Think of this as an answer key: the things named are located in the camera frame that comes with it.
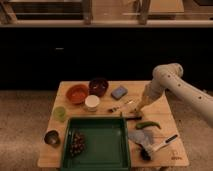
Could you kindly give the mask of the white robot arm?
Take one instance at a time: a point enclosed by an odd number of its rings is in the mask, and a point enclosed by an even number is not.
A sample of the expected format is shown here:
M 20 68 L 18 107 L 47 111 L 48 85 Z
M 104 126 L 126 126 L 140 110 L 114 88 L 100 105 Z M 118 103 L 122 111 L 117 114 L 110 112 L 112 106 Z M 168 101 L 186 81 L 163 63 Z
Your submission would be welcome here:
M 179 63 L 158 65 L 153 69 L 152 76 L 136 107 L 137 112 L 158 100 L 168 89 L 196 110 L 213 128 L 213 96 L 185 82 L 182 79 L 183 67 Z

